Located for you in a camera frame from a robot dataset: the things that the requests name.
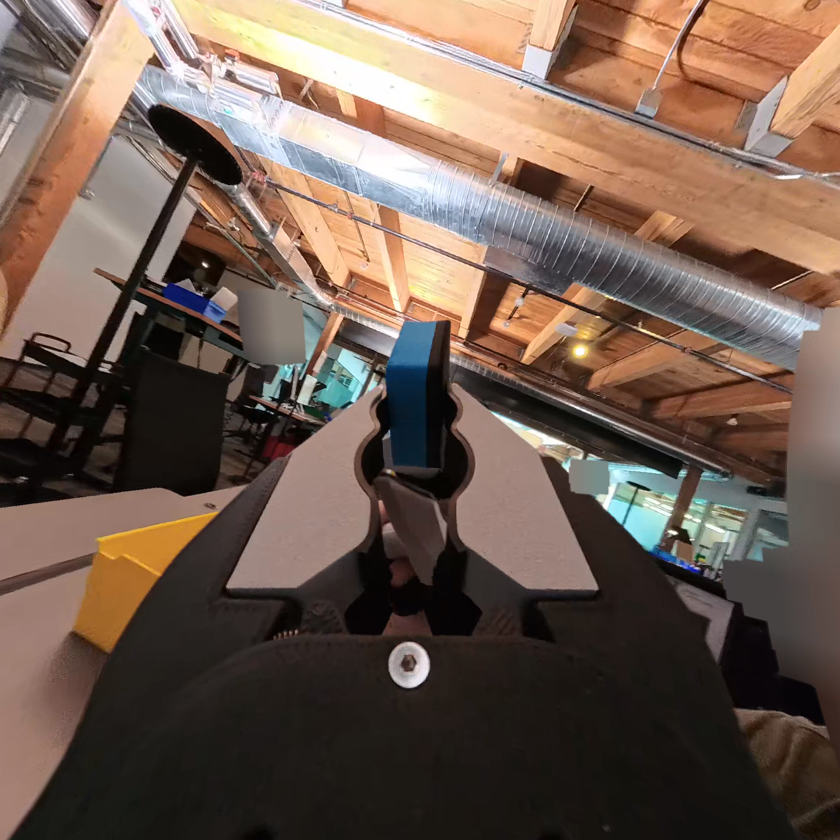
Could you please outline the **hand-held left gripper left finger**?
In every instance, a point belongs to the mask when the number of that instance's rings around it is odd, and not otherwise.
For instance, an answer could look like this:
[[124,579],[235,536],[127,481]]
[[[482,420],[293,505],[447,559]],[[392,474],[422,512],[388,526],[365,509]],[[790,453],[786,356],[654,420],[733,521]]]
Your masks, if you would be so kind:
[[352,634],[383,633],[390,618],[389,561],[379,503],[363,472],[382,442],[375,387],[263,477],[271,493],[227,582],[233,596],[274,597],[302,614],[336,612]]

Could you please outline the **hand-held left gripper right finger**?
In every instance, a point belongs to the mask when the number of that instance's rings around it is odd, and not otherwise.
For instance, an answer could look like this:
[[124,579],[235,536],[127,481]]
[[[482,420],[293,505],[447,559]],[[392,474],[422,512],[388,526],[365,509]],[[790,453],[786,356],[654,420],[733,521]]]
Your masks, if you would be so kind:
[[434,629],[521,636],[541,604],[590,602],[599,584],[537,450],[461,385],[450,437],[464,475],[433,574]]

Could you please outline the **wooden support post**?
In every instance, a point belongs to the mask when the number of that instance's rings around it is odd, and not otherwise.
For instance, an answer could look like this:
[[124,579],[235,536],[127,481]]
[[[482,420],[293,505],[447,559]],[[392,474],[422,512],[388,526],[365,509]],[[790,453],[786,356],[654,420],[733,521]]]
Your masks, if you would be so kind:
[[55,240],[152,56],[128,8],[106,2],[2,215],[2,334]]

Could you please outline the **person's right hand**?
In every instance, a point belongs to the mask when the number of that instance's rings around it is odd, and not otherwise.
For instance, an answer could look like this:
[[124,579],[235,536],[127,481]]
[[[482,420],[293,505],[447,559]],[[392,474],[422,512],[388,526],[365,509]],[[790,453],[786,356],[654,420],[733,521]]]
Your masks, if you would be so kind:
[[399,588],[416,579],[417,575],[408,558],[406,546],[393,526],[384,502],[378,502],[381,539],[385,557],[389,562],[392,587]]

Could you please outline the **blue foam block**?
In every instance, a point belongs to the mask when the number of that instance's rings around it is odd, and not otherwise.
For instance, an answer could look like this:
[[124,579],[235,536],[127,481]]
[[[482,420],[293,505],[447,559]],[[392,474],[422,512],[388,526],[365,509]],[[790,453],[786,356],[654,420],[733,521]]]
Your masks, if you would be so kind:
[[443,467],[448,417],[450,322],[405,322],[385,371],[394,467]]

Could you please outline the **small black cart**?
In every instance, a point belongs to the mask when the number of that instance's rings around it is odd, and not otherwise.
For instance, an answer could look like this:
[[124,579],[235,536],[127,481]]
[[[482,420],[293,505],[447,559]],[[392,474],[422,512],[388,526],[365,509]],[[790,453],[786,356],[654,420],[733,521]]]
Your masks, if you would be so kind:
[[[14,385],[14,378],[27,363],[42,366],[48,374],[42,388],[24,388]],[[36,469],[49,453],[55,452],[60,462],[59,469],[68,471],[65,464],[71,462],[71,455],[63,455],[66,446],[74,446],[84,441],[80,435],[74,440],[63,437],[57,444],[51,444],[51,438],[43,445],[36,444],[26,437],[32,421],[39,420],[52,426],[52,437],[58,431],[68,434],[73,428],[82,433],[98,432],[96,440],[91,440],[91,447],[100,445],[122,444],[124,434],[106,434],[104,431],[107,417],[103,407],[96,408],[85,404],[87,397],[78,399],[71,394],[59,395],[50,389],[57,378],[62,376],[76,385],[85,374],[87,363],[70,352],[70,343],[43,332],[35,332],[24,342],[19,356],[2,383],[2,404],[24,413],[27,416],[22,430],[16,437],[2,438],[2,472],[6,475],[28,475]]]

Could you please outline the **black straight-back chair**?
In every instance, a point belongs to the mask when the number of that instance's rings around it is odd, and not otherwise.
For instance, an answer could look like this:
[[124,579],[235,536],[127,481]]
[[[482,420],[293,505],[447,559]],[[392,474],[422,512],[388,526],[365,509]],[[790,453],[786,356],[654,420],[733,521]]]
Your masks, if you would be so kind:
[[114,491],[215,489],[230,380],[144,350],[133,370]]

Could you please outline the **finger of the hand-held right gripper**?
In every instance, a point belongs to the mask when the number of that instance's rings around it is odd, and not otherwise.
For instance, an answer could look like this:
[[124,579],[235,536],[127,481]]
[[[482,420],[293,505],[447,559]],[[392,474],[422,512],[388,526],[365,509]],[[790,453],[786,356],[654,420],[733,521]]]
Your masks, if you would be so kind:
[[405,561],[422,584],[432,585],[447,541],[438,500],[392,469],[384,469],[373,487],[381,508],[385,557],[391,562]]

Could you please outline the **long silver ceiling duct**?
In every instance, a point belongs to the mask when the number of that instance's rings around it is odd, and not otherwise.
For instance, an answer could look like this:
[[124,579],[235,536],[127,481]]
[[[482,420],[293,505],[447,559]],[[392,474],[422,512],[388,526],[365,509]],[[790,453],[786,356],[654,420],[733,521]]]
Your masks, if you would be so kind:
[[293,102],[155,66],[140,84],[245,151],[486,247],[492,269],[541,291],[585,286],[789,371],[822,325],[811,304]]

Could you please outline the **blue bin with white boxes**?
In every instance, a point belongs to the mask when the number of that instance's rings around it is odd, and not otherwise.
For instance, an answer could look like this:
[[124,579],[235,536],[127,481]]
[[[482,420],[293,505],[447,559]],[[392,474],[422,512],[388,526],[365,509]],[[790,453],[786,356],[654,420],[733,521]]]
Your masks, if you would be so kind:
[[163,297],[172,303],[204,316],[212,322],[220,323],[225,318],[226,310],[214,300],[196,291],[190,281],[182,280],[176,283],[168,283],[163,288]]

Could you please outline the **black pole stand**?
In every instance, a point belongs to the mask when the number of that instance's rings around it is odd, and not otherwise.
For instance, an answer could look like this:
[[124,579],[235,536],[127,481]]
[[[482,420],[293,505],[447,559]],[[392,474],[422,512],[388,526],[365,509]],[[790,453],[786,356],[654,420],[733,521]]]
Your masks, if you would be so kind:
[[[233,155],[197,122],[173,108],[163,105],[153,106],[148,111],[148,117],[152,129],[159,139],[168,149],[179,154],[183,158],[183,163],[92,349],[85,374],[73,389],[71,395],[75,399],[88,395],[95,374],[99,373],[101,362],[110,349],[112,340],[130,308],[134,295],[139,289],[175,210],[186,192],[195,169],[200,169],[207,177],[225,186],[238,186],[242,182],[242,173]],[[121,351],[118,361],[113,367],[114,372],[105,386],[102,387],[94,405],[96,408],[104,408],[108,415],[107,420],[121,388],[120,380],[123,369],[138,347],[139,343],[135,342],[131,349],[126,348]],[[90,441],[97,439],[98,432],[85,434],[81,432],[80,435],[84,436],[84,441],[81,444],[74,445],[70,453],[72,456],[70,464],[76,469],[84,469],[93,450]],[[58,431],[55,437],[50,437],[51,444],[59,443],[66,436],[65,432]]]

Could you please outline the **yellow plastic bin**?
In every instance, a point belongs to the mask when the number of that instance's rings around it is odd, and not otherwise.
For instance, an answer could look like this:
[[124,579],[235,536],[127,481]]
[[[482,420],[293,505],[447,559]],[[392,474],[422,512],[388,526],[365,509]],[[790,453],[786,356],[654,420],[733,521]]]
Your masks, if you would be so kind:
[[100,537],[74,634],[110,654],[176,555],[216,516],[216,511],[210,511]]

